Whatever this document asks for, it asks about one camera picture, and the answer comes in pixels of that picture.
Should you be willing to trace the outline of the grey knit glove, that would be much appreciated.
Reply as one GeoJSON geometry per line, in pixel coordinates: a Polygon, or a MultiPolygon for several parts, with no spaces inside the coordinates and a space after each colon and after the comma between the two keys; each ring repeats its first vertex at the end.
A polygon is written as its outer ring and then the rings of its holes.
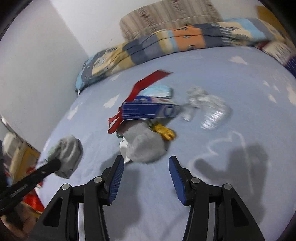
{"type": "Polygon", "coordinates": [[[56,171],[56,175],[65,179],[69,179],[77,169],[83,156],[83,147],[79,139],[73,135],[60,139],[49,152],[47,161],[58,159],[61,167],[56,171]]]}
{"type": "Polygon", "coordinates": [[[127,142],[126,148],[120,148],[125,163],[150,163],[166,154],[166,145],[159,133],[153,132],[146,121],[125,121],[118,134],[127,142]]]}

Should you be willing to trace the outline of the blue toothpaste box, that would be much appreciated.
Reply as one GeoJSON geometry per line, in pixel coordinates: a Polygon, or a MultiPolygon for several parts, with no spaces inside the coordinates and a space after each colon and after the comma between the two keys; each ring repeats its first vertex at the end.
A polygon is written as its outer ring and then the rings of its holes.
{"type": "Polygon", "coordinates": [[[145,120],[174,118],[181,107],[170,99],[137,96],[133,101],[125,101],[121,107],[123,120],[145,120]]]}

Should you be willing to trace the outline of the wooden bedside cabinet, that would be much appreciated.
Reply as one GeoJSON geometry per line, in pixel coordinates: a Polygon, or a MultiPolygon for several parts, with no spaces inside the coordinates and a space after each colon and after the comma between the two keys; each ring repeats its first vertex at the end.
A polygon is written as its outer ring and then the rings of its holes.
{"type": "Polygon", "coordinates": [[[33,172],[40,156],[38,150],[12,132],[4,136],[1,150],[4,173],[9,185],[15,184],[33,172]]]}

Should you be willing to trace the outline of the light blue cloud bedsheet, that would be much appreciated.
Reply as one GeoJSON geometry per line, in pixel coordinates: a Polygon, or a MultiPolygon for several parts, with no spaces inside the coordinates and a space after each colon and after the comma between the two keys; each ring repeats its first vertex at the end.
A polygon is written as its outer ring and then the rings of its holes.
{"type": "Polygon", "coordinates": [[[168,161],[180,164],[205,183],[231,184],[266,240],[277,240],[295,212],[295,78],[278,61],[250,47],[222,47],[171,54],[122,71],[85,89],[52,132],[41,154],[60,138],[74,135],[82,160],[68,183],[87,183],[111,166],[120,140],[108,134],[108,119],[133,85],[156,70],[170,75],[173,101],[187,102],[199,86],[232,109],[215,130],[179,115],[168,123],[177,135],[168,152],[149,164],[125,166],[116,200],[104,208],[111,240],[181,240],[189,208],[179,202],[168,161]]]}

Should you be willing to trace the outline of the crumpled clear plastic wrap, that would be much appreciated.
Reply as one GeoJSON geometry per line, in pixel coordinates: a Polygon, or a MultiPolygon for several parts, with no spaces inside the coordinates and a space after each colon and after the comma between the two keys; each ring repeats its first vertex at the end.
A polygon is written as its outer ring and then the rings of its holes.
{"type": "Polygon", "coordinates": [[[182,107],[182,118],[190,122],[197,110],[203,113],[201,128],[205,130],[217,129],[232,115],[232,108],[221,98],[210,95],[201,87],[188,90],[188,102],[182,107]]]}

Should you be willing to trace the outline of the light blue face mask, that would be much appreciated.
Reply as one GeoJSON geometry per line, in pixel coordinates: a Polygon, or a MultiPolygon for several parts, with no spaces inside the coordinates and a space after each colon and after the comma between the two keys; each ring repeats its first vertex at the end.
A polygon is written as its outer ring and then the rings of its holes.
{"type": "Polygon", "coordinates": [[[173,93],[173,89],[166,85],[151,85],[144,90],[140,91],[138,96],[148,96],[157,98],[170,99],[173,93]]]}

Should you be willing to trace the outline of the red plastic wrapper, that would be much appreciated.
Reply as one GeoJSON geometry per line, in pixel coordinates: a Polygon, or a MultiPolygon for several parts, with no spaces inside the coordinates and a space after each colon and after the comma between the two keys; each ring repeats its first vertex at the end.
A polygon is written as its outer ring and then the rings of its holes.
{"type": "Polygon", "coordinates": [[[155,82],[167,77],[170,74],[171,74],[171,72],[167,72],[164,70],[157,70],[157,71],[153,72],[152,74],[148,75],[147,77],[138,81],[133,86],[129,96],[126,98],[126,100],[123,101],[121,106],[118,108],[117,114],[108,119],[109,129],[108,129],[107,133],[114,133],[119,128],[121,123],[123,122],[122,106],[125,102],[133,101],[142,90],[146,89],[147,87],[149,87],[152,84],[154,84],[155,82]]]}

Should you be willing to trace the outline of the starry navy pillow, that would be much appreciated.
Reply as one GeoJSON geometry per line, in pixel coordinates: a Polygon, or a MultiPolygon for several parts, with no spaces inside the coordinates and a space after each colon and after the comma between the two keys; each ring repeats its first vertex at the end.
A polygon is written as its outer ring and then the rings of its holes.
{"type": "Polygon", "coordinates": [[[271,41],[260,48],[264,53],[277,60],[292,75],[296,75],[295,51],[290,49],[285,43],[271,41]]]}

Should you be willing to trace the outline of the colourful patchwork quilt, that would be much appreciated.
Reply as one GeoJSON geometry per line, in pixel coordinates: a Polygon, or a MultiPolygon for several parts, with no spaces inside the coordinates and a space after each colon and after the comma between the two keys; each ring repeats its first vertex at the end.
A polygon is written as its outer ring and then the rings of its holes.
{"type": "Polygon", "coordinates": [[[85,61],[75,90],[82,92],[119,71],[172,53],[227,46],[255,46],[285,37],[260,19],[237,18],[224,22],[164,29],[151,35],[102,50],[85,61]]]}

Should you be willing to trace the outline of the wooden headboard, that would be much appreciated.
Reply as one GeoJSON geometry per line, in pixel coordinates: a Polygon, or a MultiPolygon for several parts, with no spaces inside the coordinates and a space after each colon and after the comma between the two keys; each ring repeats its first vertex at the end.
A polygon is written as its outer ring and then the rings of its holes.
{"type": "Polygon", "coordinates": [[[284,29],[283,25],[280,21],[276,18],[276,16],[266,7],[264,6],[256,6],[256,11],[258,18],[271,24],[277,30],[279,30],[283,34],[287,34],[286,30],[284,29]]]}

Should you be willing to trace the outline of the striped beige pillow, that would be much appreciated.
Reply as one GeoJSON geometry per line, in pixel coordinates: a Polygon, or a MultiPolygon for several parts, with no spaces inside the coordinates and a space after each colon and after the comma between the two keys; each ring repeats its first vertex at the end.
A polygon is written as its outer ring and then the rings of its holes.
{"type": "Polygon", "coordinates": [[[128,13],[119,21],[119,27],[124,40],[132,41],[159,30],[221,20],[211,1],[158,1],[128,13]]]}

